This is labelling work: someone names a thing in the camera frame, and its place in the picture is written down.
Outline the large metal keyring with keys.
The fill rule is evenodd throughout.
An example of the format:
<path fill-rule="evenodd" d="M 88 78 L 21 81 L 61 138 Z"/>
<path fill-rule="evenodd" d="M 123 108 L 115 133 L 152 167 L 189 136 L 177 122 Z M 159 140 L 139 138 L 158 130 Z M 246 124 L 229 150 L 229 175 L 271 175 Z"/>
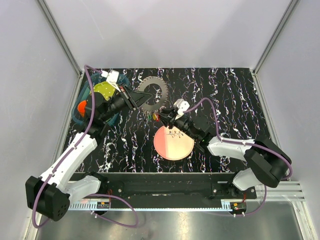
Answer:
<path fill-rule="evenodd" d="M 157 86 L 157 90 L 160 92 L 157 92 L 155 94 L 149 92 L 149 90 L 151 90 L 154 85 Z M 137 87 L 137 90 L 140 92 L 151 94 L 150 99 L 140 107 L 141 111 L 145 115 L 145 120 L 149 122 L 152 119 L 153 113 L 156 113 L 158 110 L 160 110 L 166 103 L 168 97 L 167 84 L 161 77 L 147 76 L 141 81 L 141 83 Z"/>

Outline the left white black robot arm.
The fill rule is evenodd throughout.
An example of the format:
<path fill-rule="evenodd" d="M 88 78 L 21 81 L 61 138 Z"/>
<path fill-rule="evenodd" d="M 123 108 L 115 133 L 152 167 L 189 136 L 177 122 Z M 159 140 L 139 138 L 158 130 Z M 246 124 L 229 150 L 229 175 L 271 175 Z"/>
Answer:
<path fill-rule="evenodd" d="M 108 178 L 88 172 L 76 182 L 70 179 L 80 164 L 105 139 L 109 119 L 123 110 L 136 110 L 153 98 L 153 94 L 133 90 L 122 85 L 109 99 L 99 92 L 92 92 L 81 105 L 84 124 L 72 143 L 56 162 L 39 177 L 30 176 L 25 183 L 27 206 L 32 210 L 32 222 L 36 213 L 55 222 L 68 211 L 71 204 L 94 195 L 103 198 L 108 193 Z"/>

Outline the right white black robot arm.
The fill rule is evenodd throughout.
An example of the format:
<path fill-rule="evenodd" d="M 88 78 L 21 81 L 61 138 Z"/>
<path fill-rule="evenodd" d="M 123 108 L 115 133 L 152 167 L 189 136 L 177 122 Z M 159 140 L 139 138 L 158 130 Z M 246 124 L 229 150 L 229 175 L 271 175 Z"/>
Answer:
<path fill-rule="evenodd" d="M 228 195 L 232 198 L 239 198 L 245 190 L 257 185 L 276 188 L 293 172 L 291 159 L 266 136 L 247 140 L 222 138 L 214 130 L 213 123 L 204 117 L 179 116 L 174 108 L 159 112 L 157 118 L 165 127 L 177 128 L 192 138 L 203 153 L 247 163 L 247 168 L 236 172 L 227 185 Z"/>

